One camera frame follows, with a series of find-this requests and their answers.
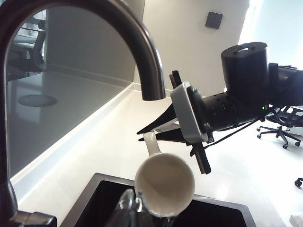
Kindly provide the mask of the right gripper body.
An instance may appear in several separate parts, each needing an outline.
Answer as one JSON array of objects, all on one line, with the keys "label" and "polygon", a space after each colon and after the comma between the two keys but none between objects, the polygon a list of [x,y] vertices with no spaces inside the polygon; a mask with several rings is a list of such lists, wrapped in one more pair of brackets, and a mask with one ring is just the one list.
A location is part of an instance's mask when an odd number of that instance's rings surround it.
[{"label": "right gripper body", "polygon": [[169,78],[174,88],[170,93],[170,97],[181,133],[185,141],[192,145],[190,155],[196,156],[200,172],[209,174],[211,167],[203,146],[203,142],[208,141],[208,135],[201,129],[203,125],[199,119],[201,94],[189,82],[182,82],[177,70],[174,70],[169,75]]}]

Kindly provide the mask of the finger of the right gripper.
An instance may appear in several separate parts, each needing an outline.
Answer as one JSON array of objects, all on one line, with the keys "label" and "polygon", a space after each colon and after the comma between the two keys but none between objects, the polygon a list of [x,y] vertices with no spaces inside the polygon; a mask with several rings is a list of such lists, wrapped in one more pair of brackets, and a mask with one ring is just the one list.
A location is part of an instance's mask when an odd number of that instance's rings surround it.
[{"label": "finger of the right gripper", "polygon": [[[177,116],[173,107],[173,104],[171,104],[163,114],[161,114],[155,121],[144,127],[143,129],[139,130],[136,134],[143,134],[150,131],[156,131],[164,126],[168,126],[170,124],[173,124],[177,121]],[[181,135],[181,129],[175,128],[170,129],[167,131],[161,131],[160,133],[156,135]]]},{"label": "finger of the right gripper", "polygon": [[186,142],[186,140],[184,139],[181,130],[170,130],[156,133],[155,135],[157,140],[181,142],[188,144],[188,142]]}]

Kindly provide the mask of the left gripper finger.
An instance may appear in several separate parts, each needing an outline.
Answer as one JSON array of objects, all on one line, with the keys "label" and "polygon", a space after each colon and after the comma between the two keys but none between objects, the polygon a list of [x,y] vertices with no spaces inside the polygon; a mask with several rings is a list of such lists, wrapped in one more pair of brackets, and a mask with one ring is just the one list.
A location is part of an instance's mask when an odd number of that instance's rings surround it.
[{"label": "left gripper finger", "polygon": [[142,191],[125,190],[118,201],[116,210],[119,212],[119,227],[152,226],[152,215]]}]

